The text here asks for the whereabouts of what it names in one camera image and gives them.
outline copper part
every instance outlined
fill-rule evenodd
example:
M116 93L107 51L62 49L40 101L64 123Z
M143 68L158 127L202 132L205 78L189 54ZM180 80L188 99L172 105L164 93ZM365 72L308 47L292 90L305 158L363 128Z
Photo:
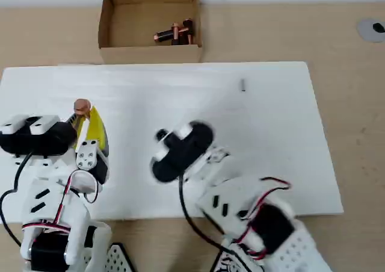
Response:
M75 114L90 118L91 103L87 99L77 99L73 104Z
M179 24L177 22L174 22L172 29L174 32L174 39L178 39L179 38Z
M179 34L188 31L188 27L183 27L179 30Z

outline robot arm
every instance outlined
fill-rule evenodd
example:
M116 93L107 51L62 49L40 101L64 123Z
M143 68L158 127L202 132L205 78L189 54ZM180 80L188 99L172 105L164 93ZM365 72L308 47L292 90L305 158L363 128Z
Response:
M224 234L215 271L224 271L224 259L230 259L225 271L330 271L290 205L273 194L290 183L234 171L230 152L213 145L214 133L204 123L159 131L157 139L152 170L159 181L205 182L196 205Z
M83 194L93 203L108 179L105 128L89 101L77 100L74 109L66 122L57 116L16 116L0 126L0 146L14 155L16 164L31 156L30 165L43 168L33 179L23 207L20 253L28 261L27 271L65 271L78 266L87 237L92 243L93 235L98 235L98 242L108 245L111 236L107 225L90 220L79 197ZM86 139L76 153L86 119ZM91 193L93 201L87 197ZM99 266L103 271L104 264Z

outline white board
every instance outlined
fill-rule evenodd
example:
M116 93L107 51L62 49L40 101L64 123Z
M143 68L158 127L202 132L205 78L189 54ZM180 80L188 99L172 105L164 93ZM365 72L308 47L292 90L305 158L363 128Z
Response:
M246 91L240 90L244 79ZM109 138L110 178L93 218L181 217L177 183L160 184L149 162L160 128L209 121L247 175L278 176L293 184L279 192L298 214L343 212L333 165L305 63L205 63L121 66L17 67L0 84L0 122L15 114L58 114L65 120L77 98L102 116ZM0 192L11 188L16 167L0 152ZM31 181L5 200L8 221L20 221ZM202 187L186 186L188 209Z

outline table surface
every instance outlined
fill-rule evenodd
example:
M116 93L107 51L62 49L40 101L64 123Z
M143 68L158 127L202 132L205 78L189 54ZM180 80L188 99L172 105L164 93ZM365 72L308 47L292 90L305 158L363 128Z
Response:
M99 8L0 10L0 70L102 62ZM303 218L333 271L385 267L385 49L364 42L362 18L385 4L211 5L202 8L203 61L306 61L336 171L344 215ZM198 220L215 234L206 220ZM109 222L139 272L208 271L216 250L183 219ZM11 225L15 231L20 226ZM0 267L20 271L0 231Z

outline cardboard box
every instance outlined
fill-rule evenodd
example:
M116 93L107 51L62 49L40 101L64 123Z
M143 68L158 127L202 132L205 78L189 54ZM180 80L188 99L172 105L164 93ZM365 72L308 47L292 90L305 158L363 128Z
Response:
M99 49L106 64L197 63L201 56L199 0L103 0ZM156 32L192 18L193 45L156 43Z

